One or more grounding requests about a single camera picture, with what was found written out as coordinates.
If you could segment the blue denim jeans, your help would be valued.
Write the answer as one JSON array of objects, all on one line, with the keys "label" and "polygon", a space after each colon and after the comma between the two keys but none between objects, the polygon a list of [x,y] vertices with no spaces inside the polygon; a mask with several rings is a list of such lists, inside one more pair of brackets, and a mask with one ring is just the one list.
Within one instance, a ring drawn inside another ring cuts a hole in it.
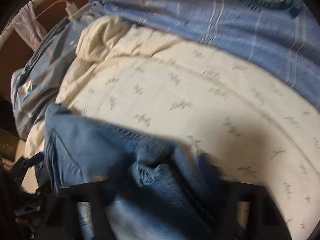
[{"label": "blue denim jeans", "polygon": [[216,239],[204,178],[174,142],[75,115],[45,113],[44,163],[55,193],[104,181],[116,239]]}]

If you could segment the cream leaf-print quilt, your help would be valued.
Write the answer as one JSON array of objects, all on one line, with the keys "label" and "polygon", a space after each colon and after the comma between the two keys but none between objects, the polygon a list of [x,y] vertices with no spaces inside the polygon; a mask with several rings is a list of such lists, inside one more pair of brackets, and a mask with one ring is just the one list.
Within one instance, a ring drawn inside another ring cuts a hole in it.
[{"label": "cream leaf-print quilt", "polygon": [[319,113],[247,61],[104,16],[82,31],[56,101],[208,153],[227,179],[266,183],[293,239],[319,222]]}]

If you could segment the grey-blue patterned pillow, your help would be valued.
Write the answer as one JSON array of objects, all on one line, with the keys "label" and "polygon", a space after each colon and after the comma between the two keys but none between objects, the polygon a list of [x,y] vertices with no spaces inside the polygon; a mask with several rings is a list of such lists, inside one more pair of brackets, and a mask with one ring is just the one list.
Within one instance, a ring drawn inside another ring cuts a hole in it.
[{"label": "grey-blue patterned pillow", "polygon": [[56,100],[63,78],[76,58],[81,32],[103,15],[103,6],[95,3],[79,18],[63,18],[45,36],[25,67],[12,74],[11,104],[22,140],[27,139],[31,128]]}]

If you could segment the blue plaid pillow with crest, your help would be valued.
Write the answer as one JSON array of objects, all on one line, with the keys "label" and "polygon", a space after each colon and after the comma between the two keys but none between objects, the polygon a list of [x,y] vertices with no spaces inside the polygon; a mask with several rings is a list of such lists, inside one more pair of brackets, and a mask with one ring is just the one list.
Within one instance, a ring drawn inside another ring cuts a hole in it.
[{"label": "blue plaid pillow with crest", "polygon": [[303,0],[90,0],[107,14],[217,47],[319,107],[319,23]]}]

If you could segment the light pink cloth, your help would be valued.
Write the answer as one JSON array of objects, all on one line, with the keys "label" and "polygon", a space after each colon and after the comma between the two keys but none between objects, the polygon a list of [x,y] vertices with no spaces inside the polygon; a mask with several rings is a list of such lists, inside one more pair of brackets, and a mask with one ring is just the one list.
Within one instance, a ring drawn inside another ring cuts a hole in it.
[{"label": "light pink cloth", "polygon": [[46,29],[35,17],[33,3],[28,2],[11,22],[16,33],[33,51],[37,50],[47,35]]}]

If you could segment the dark red headboard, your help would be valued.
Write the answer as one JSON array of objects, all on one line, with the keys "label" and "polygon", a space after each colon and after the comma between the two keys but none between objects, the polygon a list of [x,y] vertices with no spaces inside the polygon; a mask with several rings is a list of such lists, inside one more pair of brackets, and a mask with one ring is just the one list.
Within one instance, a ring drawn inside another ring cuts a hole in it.
[{"label": "dark red headboard", "polygon": [[88,0],[31,0],[1,33],[1,99],[10,101],[11,76],[23,68],[45,35],[65,16],[66,7]]}]

